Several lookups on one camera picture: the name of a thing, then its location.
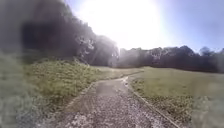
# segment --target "gravel path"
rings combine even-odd
[[[174,128],[126,87],[126,78],[95,83],[52,128]]]

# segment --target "dirt path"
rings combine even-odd
[[[172,128],[126,87],[126,78],[100,81],[76,98],[52,128]]]

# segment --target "dense tree line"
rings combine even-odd
[[[152,66],[224,72],[224,50],[213,52],[204,47],[200,54],[187,46],[118,50],[114,41],[94,34],[91,27],[75,17],[69,6],[60,0],[39,0],[33,8],[33,17],[21,25],[23,53],[30,56],[29,59],[38,58],[35,54],[40,58],[75,57],[90,65],[117,68]]]
[[[118,67],[151,66],[158,68],[176,68],[190,71],[224,72],[224,50],[210,51],[204,47],[200,54],[187,46],[154,48],[151,50],[121,50]]]

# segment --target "grass verge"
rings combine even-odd
[[[188,125],[195,116],[195,109],[204,110],[208,104],[202,106],[202,102],[217,96],[224,83],[223,78],[224,75],[218,74],[145,68],[142,76],[131,85],[155,107]]]

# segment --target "bright sun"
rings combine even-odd
[[[119,48],[153,48],[166,40],[152,0],[86,0],[77,14],[96,34],[108,36]]]

